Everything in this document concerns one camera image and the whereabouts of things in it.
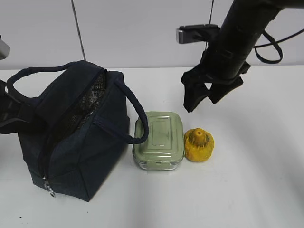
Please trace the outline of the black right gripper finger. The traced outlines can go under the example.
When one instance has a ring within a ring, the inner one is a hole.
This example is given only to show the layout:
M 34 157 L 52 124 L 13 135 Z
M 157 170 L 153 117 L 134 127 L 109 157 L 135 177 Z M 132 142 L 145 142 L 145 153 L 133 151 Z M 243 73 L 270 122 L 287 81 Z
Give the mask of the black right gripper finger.
M 183 106 L 188 113 L 200 104 L 200 102 L 209 96 L 209 90 L 205 85 L 205 77 L 200 68 L 194 67 L 193 69 L 184 72 L 181 82 L 184 85 L 184 101 Z
M 229 84 L 212 84 L 209 90 L 209 99 L 213 104 L 220 101 L 225 95 L 227 95 L 232 90 L 243 85 L 243 80 L 240 76 L 236 77 L 235 80 Z

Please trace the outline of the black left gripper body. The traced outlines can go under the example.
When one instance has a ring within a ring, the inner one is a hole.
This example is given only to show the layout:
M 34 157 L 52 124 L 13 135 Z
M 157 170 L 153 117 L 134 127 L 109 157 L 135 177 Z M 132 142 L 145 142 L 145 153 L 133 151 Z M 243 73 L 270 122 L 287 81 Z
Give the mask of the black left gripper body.
M 20 101 L 5 90 L 6 82 L 0 82 L 0 132 L 34 133 L 36 99 Z

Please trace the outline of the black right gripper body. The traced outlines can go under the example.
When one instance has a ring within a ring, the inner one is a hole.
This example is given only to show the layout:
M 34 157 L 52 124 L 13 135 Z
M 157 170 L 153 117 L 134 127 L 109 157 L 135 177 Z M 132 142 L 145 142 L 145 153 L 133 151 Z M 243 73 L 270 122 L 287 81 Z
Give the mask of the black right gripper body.
M 243 85 L 241 75 L 249 69 L 250 64 L 243 55 L 208 48 L 194 68 L 194 86 L 205 87 L 206 83 L 211 83 L 212 87 L 237 88 Z

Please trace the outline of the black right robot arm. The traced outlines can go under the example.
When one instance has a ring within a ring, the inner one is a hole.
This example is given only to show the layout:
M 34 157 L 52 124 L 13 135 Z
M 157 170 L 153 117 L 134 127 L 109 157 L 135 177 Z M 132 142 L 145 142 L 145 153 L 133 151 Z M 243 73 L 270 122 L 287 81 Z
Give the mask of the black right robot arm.
M 221 27 L 180 26 L 176 30 L 178 43 L 208 43 L 200 63 L 181 78 L 185 90 L 183 106 L 187 112 L 192 112 L 206 97 L 216 104 L 243 85 L 241 74 L 250 68 L 246 59 L 261 35 L 282 55 L 281 48 L 265 29 L 281 10 L 303 7 L 302 0 L 235 0 Z

